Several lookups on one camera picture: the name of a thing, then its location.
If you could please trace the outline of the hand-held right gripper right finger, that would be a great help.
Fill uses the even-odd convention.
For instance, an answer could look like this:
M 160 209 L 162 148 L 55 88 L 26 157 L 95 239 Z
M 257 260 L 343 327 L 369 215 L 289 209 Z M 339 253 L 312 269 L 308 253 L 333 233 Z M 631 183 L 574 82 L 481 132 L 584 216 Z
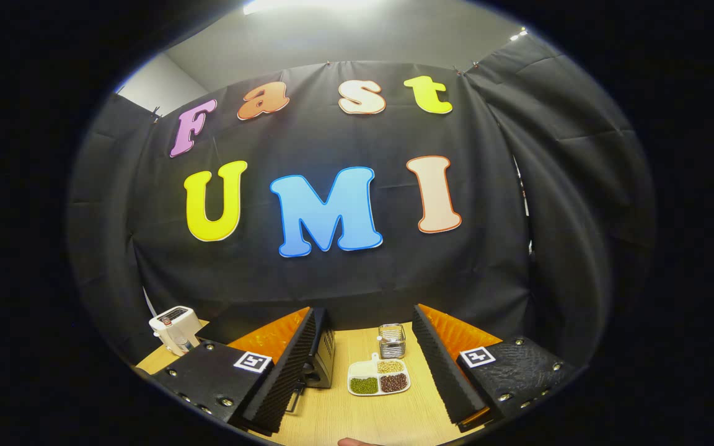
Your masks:
M 577 373 L 532 339 L 504 341 L 427 305 L 414 306 L 413 332 L 448 418 L 462 432 L 521 417 Z

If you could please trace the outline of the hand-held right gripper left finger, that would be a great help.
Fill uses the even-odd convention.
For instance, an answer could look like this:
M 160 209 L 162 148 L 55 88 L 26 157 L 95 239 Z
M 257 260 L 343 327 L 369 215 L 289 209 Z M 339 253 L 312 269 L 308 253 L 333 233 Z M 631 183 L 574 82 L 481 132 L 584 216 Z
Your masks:
M 219 426 L 269 437 L 280 431 L 316 330 L 314 311 L 301 308 L 230 343 L 204 339 L 149 381 Z

